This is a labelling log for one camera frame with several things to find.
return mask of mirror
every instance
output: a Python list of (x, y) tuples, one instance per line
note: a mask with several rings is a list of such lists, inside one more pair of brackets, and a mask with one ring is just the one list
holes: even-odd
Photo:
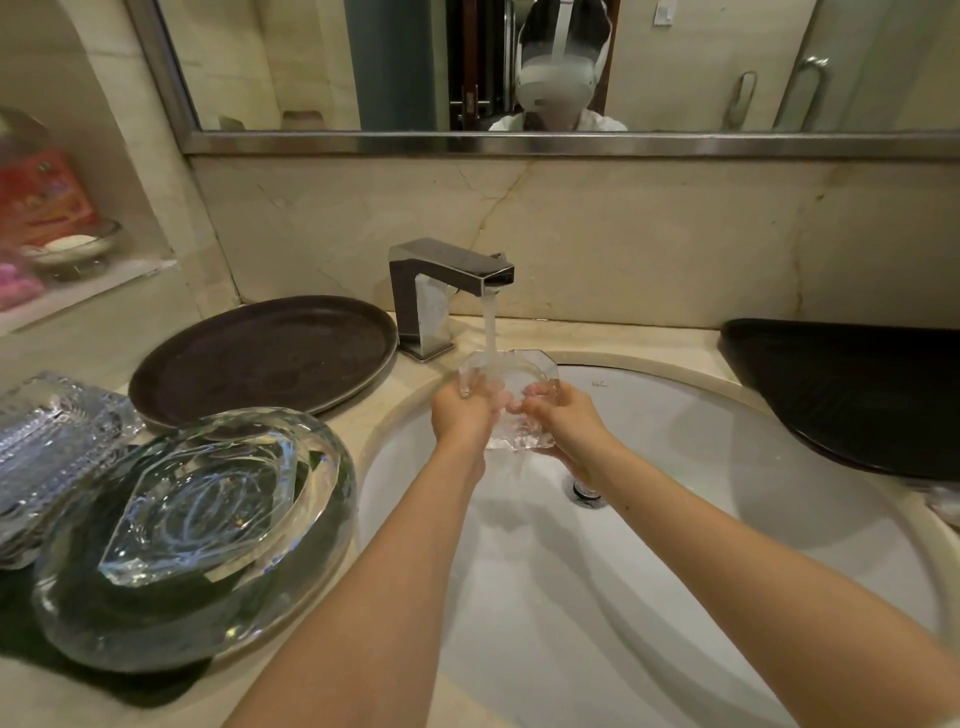
[(208, 132), (960, 127), (960, 0), (155, 2)]

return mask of hand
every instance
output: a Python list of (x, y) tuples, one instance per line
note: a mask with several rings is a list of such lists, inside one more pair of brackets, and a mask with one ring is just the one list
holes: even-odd
[(510, 393), (503, 391), (501, 382), (488, 383), (482, 379), (473, 382), (471, 392), (464, 399), (456, 380), (444, 385), (434, 395), (430, 422), (437, 437), (437, 448), (462, 449), (474, 461), (472, 474), (478, 481), (483, 476), (484, 448), (500, 412), (510, 401)]
[(544, 396), (548, 392), (548, 385), (537, 383), (524, 390), (525, 398), (519, 406), (514, 404), (508, 410), (522, 412), (543, 425), (543, 429), (553, 435), (557, 445), (539, 452), (557, 458), (575, 478), (595, 487), (592, 465), (598, 457), (603, 456), (604, 449), (616, 446), (617, 440), (603, 424), (589, 394), (565, 381), (559, 382), (559, 385), (558, 404)]

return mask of light switch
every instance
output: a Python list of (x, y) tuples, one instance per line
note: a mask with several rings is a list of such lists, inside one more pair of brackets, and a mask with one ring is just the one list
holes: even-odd
[(673, 25), (677, 14), (677, 0), (660, 0), (654, 13), (654, 28), (668, 28)]

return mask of person's left hand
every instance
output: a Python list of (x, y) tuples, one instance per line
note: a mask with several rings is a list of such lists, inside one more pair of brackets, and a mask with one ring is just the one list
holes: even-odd
[(445, 384), (433, 398), (431, 423), (437, 437), (437, 447), (463, 449), (466, 456), (477, 461), (480, 479), (483, 474), (483, 452), (490, 440), (493, 426), (501, 410), (510, 402), (509, 392), (496, 382), (479, 381), (472, 387), (473, 394), (460, 396), (456, 380)]

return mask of white shirt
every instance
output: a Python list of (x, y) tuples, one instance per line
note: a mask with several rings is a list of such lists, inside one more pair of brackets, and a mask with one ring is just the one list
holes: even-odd
[[(522, 132), (523, 114), (504, 116), (493, 126), (491, 132)], [(596, 111), (584, 109), (580, 112), (580, 121), (577, 123), (578, 132), (626, 132), (627, 128), (616, 119), (601, 116)]]

